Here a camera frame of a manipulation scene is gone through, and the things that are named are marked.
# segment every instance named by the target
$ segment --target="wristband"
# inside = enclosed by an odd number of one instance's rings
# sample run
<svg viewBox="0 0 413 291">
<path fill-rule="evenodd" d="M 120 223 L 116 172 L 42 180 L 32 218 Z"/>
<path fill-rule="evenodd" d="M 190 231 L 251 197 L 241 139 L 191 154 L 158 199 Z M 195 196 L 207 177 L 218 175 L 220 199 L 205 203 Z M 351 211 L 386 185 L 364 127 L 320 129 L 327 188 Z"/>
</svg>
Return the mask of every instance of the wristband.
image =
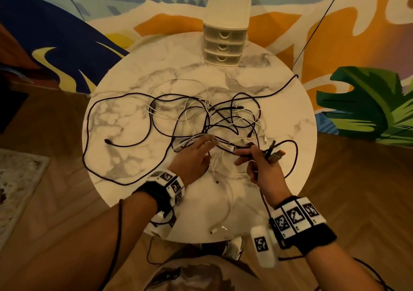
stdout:
<svg viewBox="0 0 413 291">
<path fill-rule="evenodd" d="M 296 246 L 303 255 L 336 240 L 326 220 L 307 198 L 291 196 L 276 206 L 270 225 L 281 247 Z"/>
<path fill-rule="evenodd" d="M 176 174 L 169 170 L 155 171 L 147 181 L 133 193 L 143 191 L 152 196 L 158 204 L 158 213 L 168 214 L 185 195 L 184 184 Z"/>
</svg>

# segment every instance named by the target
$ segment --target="green leaf painting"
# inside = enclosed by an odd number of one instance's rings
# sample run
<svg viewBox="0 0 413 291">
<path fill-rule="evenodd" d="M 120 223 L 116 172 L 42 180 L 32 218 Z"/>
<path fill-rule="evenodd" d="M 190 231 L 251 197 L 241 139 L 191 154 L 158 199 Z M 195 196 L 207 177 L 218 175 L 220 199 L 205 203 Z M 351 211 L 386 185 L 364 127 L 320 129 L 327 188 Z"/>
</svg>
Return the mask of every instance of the green leaf painting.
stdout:
<svg viewBox="0 0 413 291">
<path fill-rule="evenodd" d="M 330 80 L 354 87 L 347 93 L 317 91 L 317 104 L 339 135 L 413 147 L 413 90 L 403 94 L 399 75 L 389 70 L 339 67 Z"/>
</svg>

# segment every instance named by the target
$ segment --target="white marble table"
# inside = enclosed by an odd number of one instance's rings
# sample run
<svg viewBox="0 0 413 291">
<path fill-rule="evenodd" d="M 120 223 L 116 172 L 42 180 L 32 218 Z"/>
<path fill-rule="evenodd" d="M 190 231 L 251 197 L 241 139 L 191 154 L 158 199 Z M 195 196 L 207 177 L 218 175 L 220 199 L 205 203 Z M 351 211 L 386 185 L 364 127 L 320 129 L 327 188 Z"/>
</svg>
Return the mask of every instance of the white marble table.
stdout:
<svg viewBox="0 0 413 291">
<path fill-rule="evenodd" d="M 229 100 L 242 91 L 250 95 L 267 95 L 280 89 L 293 76 L 292 71 L 276 56 L 260 46 L 246 42 L 238 67 L 219 67 L 204 62 L 202 54 L 202 33 L 184 33 L 163 38 L 147 44 L 127 55 L 102 79 L 92 95 L 88 111 L 97 100 L 127 92 L 180 93 L 206 96 L 202 82 L 209 91 L 210 100 L 217 103 Z M 88 167 L 119 182 L 128 183 L 146 174 L 162 159 L 171 139 L 152 129 L 149 138 L 136 147 L 117 148 L 107 145 L 109 138 L 119 145 L 140 141 L 148 130 L 148 112 L 145 102 L 133 96 L 107 100 L 98 103 L 90 114 L 90 139 L 85 162 Z M 261 111 L 267 125 L 266 135 L 278 142 L 293 139 L 299 147 L 297 164 L 287 178 L 293 194 L 298 194 L 310 173 L 317 143 L 314 112 L 300 81 L 295 78 L 282 92 L 259 99 Z M 181 110 L 171 106 L 159 106 L 166 114 L 173 116 Z M 154 118 L 159 128 L 171 134 L 175 121 Z M 191 125 L 199 129 L 196 118 Z M 83 148 L 86 139 L 86 116 L 83 123 Z M 179 131 L 189 134 L 182 126 Z M 281 167 L 286 174 L 295 158 L 295 147 L 285 143 L 280 148 L 286 151 Z M 168 164 L 175 153 L 169 151 L 164 163 Z M 220 150 L 211 151 L 212 161 Z M 235 156 L 225 154 L 225 162 L 232 165 Z M 252 226 L 264 224 L 268 217 L 261 201 L 258 188 L 247 175 L 233 174 L 223 166 L 216 165 L 216 184 L 210 170 L 187 189 L 183 201 L 177 205 L 178 220 L 168 240 L 186 243 L 217 242 L 250 232 Z M 120 186 L 105 181 L 90 173 L 97 191 L 109 206 L 120 198 L 129 196 L 145 179 L 129 186 Z M 210 229 L 225 219 L 219 231 L 210 234 Z"/>
</svg>

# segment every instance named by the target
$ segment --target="wall mural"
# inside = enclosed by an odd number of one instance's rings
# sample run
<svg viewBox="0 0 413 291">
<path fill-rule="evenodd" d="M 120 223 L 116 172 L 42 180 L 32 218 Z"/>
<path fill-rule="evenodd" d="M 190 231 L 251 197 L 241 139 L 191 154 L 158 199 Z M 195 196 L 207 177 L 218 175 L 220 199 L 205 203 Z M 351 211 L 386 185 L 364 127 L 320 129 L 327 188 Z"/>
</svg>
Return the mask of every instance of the wall mural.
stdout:
<svg viewBox="0 0 413 291">
<path fill-rule="evenodd" d="M 202 31 L 208 0 L 0 0 L 0 74 L 93 92 L 128 52 Z M 413 147 L 413 0 L 253 0 L 248 39 L 307 90 L 319 131 Z"/>
</svg>

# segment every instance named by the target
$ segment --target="white plastic drawers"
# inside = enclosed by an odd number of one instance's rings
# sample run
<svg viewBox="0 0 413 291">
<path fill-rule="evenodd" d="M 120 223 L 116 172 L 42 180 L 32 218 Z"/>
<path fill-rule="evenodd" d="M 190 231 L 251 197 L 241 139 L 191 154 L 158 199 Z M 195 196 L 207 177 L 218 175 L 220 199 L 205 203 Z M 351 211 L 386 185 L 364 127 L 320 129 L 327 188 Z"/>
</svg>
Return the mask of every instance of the white plastic drawers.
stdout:
<svg viewBox="0 0 413 291">
<path fill-rule="evenodd" d="M 205 61 L 237 66 L 247 36 L 251 0 L 208 0 L 204 19 Z"/>
</svg>

